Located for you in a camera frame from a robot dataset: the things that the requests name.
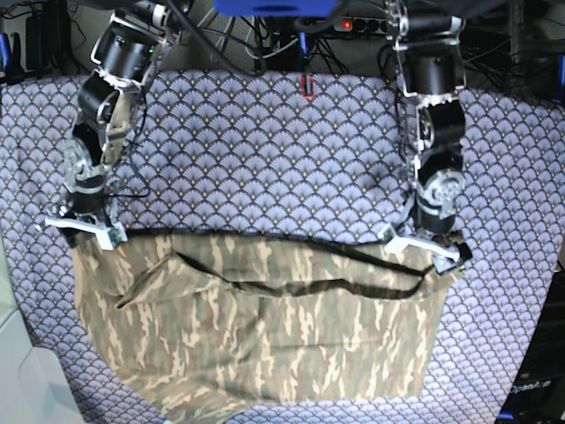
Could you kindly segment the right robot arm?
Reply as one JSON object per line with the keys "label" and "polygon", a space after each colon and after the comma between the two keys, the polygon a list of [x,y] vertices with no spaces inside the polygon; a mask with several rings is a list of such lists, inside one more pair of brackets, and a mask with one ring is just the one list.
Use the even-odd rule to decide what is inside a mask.
{"label": "right robot arm", "polygon": [[63,187],[44,224],[69,247],[79,235],[111,251],[127,240],[117,202],[107,187],[123,160],[124,144],[152,84],[162,52],[179,35],[163,1],[137,1],[113,11],[91,52],[94,70],[79,87],[78,110],[63,141]]}

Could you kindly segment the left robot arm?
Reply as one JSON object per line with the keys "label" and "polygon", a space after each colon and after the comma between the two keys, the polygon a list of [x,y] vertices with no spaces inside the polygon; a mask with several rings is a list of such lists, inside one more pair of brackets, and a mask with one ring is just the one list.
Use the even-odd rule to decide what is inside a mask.
{"label": "left robot arm", "polygon": [[387,38],[395,54],[398,89],[408,105],[401,151],[411,172],[404,208],[413,216],[409,235],[402,223],[389,226],[389,252],[417,247],[432,256],[442,274],[471,254],[456,239],[456,199],[465,188],[463,147],[466,123],[459,94],[466,78],[460,50],[464,19],[420,1],[387,1]]}

